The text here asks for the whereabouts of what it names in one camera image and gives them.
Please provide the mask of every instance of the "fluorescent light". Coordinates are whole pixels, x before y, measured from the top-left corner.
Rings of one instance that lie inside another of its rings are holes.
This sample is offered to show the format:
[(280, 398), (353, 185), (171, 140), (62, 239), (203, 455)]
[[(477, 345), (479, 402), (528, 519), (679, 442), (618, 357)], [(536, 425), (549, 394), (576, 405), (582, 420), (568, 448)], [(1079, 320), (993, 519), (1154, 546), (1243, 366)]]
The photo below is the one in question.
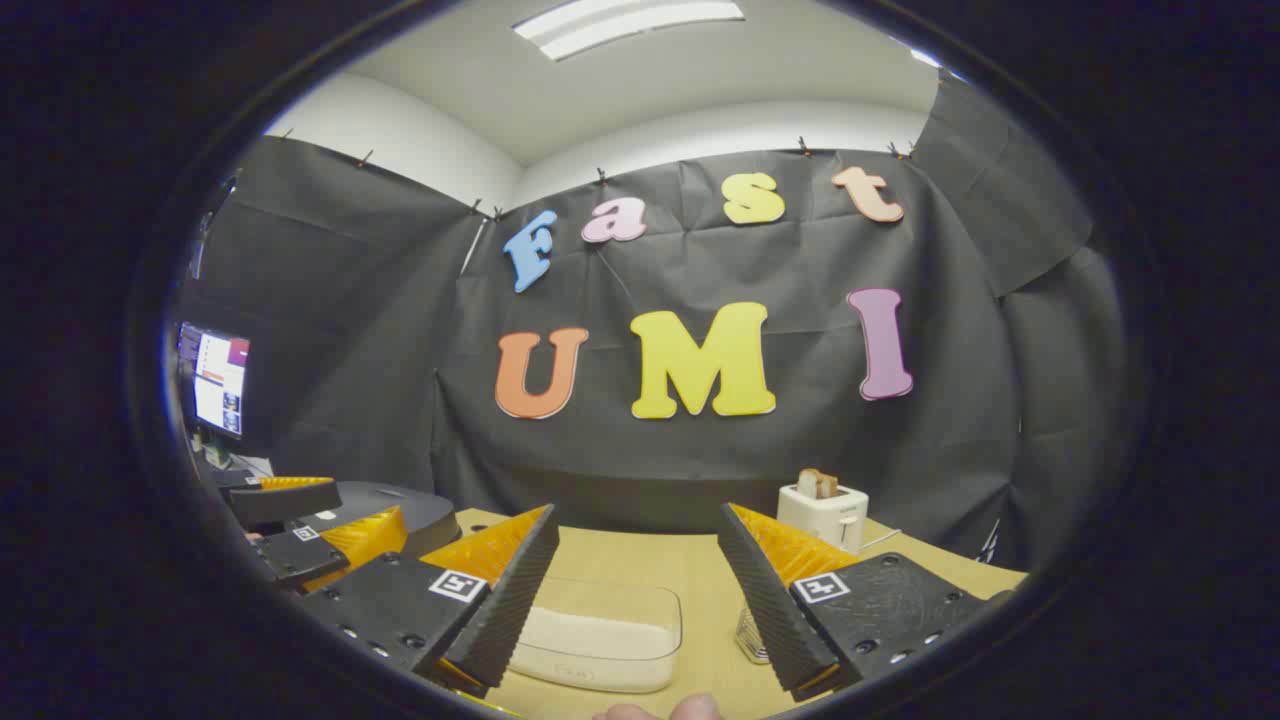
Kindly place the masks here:
[(603, 13), (604, 10), (612, 10), (622, 5), (635, 5), (636, 3), (643, 1), (644, 0), (576, 0), (573, 3), (566, 3), (558, 8), (552, 8), (540, 15), (534, 15), (511, 29), (516, 31), (516, 33), (521, 37), (529, 40), (538, 37), (539, 35), (547, 35), (558, 27), (564, 27), (588, 15)]
[(941, 63), (938, 63), (933, 58), (929, 58), (924, 53), (920, 53), (919, 50), (911, 50), (911, 56), (915, 58), (916, 60), (924, 63), (925, 65), (931, 65), (931, 67), (934, 67), (934, 68), (941, 68), (942, 67)]
[(741, 20), (742, 10), (733, 3), (685, 3), (681, 5), (659, 5), (645, 8), (607, 20), (591, 23), (584, 28), (566, 33), (540, 45), (548, 58), (562, 60), (589, 47), (603, 45), (611, 40), (636, 35), (646, 29), (700, 23), (710, 20)]

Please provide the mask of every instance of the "ceiling light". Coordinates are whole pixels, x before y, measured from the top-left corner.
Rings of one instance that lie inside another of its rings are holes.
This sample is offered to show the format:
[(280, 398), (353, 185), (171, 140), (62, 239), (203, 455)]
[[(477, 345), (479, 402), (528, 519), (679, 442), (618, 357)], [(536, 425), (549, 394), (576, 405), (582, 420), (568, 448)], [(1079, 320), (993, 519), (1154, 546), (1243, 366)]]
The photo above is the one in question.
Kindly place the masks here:
[(941, 63), (938, 63), (933, 58), (929, 58), (924, 53), (920, 53), (919, 50), (911, 50), (911, 56), (915, 58), (916, 60), (924, 63), (925, 65), (931, 65), (931, 67), (934, 67), (934, 68), (941, 68), (942, 67)]
[[(513, 29), (516, 29), (516, 32), (522, 37), (541, 36), (554, 28), (563, 28), (566, 24), (576, 19), (599, 14), (604, 9), (617, 8), (635, 1), (636, 0), (580, 0), (579, 3), (562, 5), (556, 10), (552, 10), (552, 13), (525, 20)], [(554, 18), (553, 22), (549, 20), (550, 24), (532, 24), (540, 23), (552, 14), (568, 12), (572, 12), (572, 15), (562, 14), (558, 18)], [(744, 19), (742, 10), (735, 3), (718, 1), (666, 4), (632, 10), (620, 15), (616, 14), (564, 33), (556, 33), (553, 37), (548, 37), (543, 41), (535, 40), (534, 42), (548, 58), (553, 60), (563, 60), (564, 58), (581, 53), (582, 50), (649, 29), (690, 23), (741, 19)]]

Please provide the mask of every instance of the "foam letter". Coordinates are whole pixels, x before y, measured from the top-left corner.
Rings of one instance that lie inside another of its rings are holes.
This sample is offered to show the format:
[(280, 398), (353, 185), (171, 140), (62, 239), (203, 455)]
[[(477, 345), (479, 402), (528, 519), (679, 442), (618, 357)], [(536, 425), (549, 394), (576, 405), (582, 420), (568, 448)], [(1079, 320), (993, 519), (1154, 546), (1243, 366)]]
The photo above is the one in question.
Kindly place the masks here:
[(739, 173), (724, 178), (721, 192), (728, 202), (724, 214), (733, 224), (772, 223), (782, 217), (787, 205), (773, 192), (778, 181), (764, 173)]
[(582, 225), (582, 240), (605, 242), (609, 240), (627, 241), (644, 234), (644, 200), (639, 197), (618, 197), (602, 202), (591, 210), (594, 220)]
[(902, 341), (897, 334), (901, 297), (892, 290), (869, 288), (849, 293), (849, 304), (863, 319), (867, 343), (867, 379), (859, 392), (865, 400), (899, 397), (911, 392), (911, 374), (902, 368)]
[(897, 202), (884, 202), (879, 196), (877, 188), (884, 187), (884, 178), (868, 176), (861, 168), (855, 167), (846, 168), (831, 178), (831, 182), (847, 190), (858, 211), (877, 223), (896, 223), (902, 219), (902, 206)]
[(494, 398), (498, 407), (512, 418), (541, 420), (564, 409), (573, 395), (573, 375), (577, 372), (577, 348), (586, 340), (582, 328), (561, 328), (552, 333), (556, 363), (552, 365), (552, 383), (541, 395), (525, 391), (525, 373), (529, 370), (529, 351), (538, 346), (536, 333), (512, 333), (498, 341), (502, 360), (498, 363), (498, 382)]
[(640, 336), (640, 400), (631, 405), (636, 418), (666, 419), (676, 414), (676, 401), (667, 395), (671, 377), (680, 400), (691, 415), (707, 405), (716, 375), (721, 391), (712, 401), (719, 415), (763, 415), (777, 406), (764, 386), (760, 325), (769, 311), (759, 302), (731, 302), (716, 313), (701, 347), (694, 342), (675, 313), (645, 313), (631, 320)]
[(511, 255), (511, 261), (516, 265), (516, 292), (525, 292), (525, 288), (534, 284), (534, 281), (552, 266), (552, 261), (540, 256), (539, 252), (552, 251), (552, 232), (547, 229), (556, 222), (556, 213), (543, 210), (534, 222), (529, 223), (516, 237), (502, 246), (502, 251)]

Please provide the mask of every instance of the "computer monitor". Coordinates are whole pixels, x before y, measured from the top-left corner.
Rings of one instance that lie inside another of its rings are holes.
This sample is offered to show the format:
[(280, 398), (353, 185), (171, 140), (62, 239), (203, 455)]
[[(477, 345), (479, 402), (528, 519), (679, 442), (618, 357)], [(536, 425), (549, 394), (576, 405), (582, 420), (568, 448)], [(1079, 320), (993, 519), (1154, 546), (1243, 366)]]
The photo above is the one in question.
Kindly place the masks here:
[(214, 432), (239, 439), (244, 434), (244, 370), (250, 342), (229, 333), (183, 323), (178, 360), (191, 364), (192, 414)]

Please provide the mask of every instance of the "white wall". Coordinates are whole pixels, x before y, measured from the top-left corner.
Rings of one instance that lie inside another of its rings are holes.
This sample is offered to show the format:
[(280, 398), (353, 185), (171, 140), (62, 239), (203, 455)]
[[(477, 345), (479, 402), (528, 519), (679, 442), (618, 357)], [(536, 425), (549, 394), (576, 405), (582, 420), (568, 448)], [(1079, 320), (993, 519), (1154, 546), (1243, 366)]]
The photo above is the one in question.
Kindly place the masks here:
[(342, 73), (297, 101), (266, 131), (415, 179), (467, 205), (511, 208), (522, 168), (449, 115), (381, 82)]
[(634, 126), (538, 161), (512, 192), (518, 208), (562, 190), (607, 176), (746, 150), (876, 150), (893, 142), (906, 151), (924, 129), (924, 113), (856, 102), (751, 102), (727, 105)]

